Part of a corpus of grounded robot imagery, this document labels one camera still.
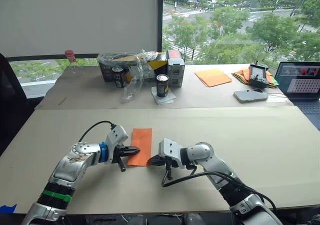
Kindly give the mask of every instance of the roller blind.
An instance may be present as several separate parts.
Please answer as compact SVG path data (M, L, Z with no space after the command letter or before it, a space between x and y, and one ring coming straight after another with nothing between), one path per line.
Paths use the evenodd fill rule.
M157 50L157 0L0 0L5 57Z

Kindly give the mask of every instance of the soda can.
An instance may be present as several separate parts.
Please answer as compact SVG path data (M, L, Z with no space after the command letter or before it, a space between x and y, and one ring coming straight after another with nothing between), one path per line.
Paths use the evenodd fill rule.
M123 88L125 82L125 70L122 66L117 65L112 67L114 83L117 88Z
M156 76L156 95L164 98L168 95L169 77L166 74L159 74Z

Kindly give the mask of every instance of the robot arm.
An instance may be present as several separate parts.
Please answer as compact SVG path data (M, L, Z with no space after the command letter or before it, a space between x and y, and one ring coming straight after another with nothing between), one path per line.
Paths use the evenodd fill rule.
M21 225L33 219L57 221L66 215L67 206L79 186L86 170L98 163L118 163L121 172L126 170L121 157L140 151L135 146L124 146L128 138L124 128L116 125L102 143L77 142L57 164L37 202L34 202Z
M199 142L194 146L183 148L178 143L165 138L159 144L159 155L150 158L148 163L155 166L166 165L166 175L169 180L172 179L171 166L180 169L193 169L194 173L197 168L195 165L201 165L205 172L224 173L241 183L237 174L215 154L212 146L206 142ZM277 216L257 194L218 175L207 175L207 177L229 204L230 211L241 224L282 225Z

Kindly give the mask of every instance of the window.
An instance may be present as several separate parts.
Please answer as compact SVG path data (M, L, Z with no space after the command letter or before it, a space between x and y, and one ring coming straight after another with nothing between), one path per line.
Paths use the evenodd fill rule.
M163 0L162 51L186 64L320 60L320 0Z
M77 62L82 66L98 65L95 58L77 58ZM11 61L9 63L28 99L46 95L69 65L68 59Z

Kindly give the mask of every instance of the laptop screen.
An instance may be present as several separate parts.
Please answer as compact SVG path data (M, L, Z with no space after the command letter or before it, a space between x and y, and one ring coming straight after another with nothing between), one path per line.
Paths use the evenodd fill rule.
M320 97L320 62L280 62L275 79L288 98Z

